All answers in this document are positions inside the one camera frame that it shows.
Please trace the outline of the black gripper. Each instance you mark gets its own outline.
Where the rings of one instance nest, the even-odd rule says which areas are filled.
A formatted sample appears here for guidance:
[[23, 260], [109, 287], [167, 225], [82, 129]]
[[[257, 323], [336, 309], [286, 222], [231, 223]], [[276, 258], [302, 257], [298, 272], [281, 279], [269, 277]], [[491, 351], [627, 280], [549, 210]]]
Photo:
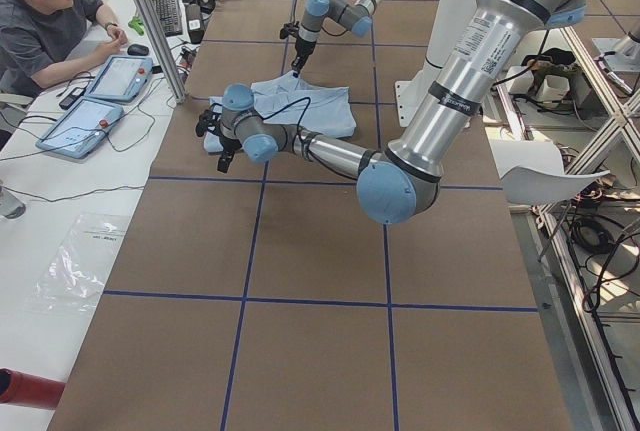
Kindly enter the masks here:
[[219, 141], [223, 148], [218, 157], [217, 171], [227, 173], [234, 160], [235, 153], [242, 149], [242, 143], [236, 138], [229, 138], [224, 133], [219, 134]]
[[296, 38], [295, 59], [291, 63], [291, 69], [294, 76], [299, 76], [304, 68], [308, 58], [313, 54], [315, 50], [316, 42], [308, 41], [300, 36]]

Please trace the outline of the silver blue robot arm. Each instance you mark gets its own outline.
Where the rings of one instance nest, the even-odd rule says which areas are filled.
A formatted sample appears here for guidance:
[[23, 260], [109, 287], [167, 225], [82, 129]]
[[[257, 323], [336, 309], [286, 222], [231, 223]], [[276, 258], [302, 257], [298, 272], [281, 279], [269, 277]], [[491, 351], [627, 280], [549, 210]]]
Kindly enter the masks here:
[[382, 0], [306, 0], [304, 13], [298, 21], [283, 25], [280, 38], [295, 39], [295, 58], [291, 63], [294, 77], [299, 77], [313, 54], [324, 21], [331, 20], [344, 31], [357, 37], [365, 36], [372, 28], [372, 17]]
[[498, 75], [529, 33], [562, 28], [584, 17], [586, 0], [439, 0], [430, 42], [441, 65], [425, 63], [399, 83], [402, 135], [380, 150], [354, 145], [260, 115], [253, 91], [228, 86], [213, 130], [222, 147], [217, 168], [226, 172], [237, 151], [255, 163], [281, 152], [315, 162], [352, 179], [362, 210], [384, 224], [401, 223], [436, 200], [442, 161], [480, 110]]

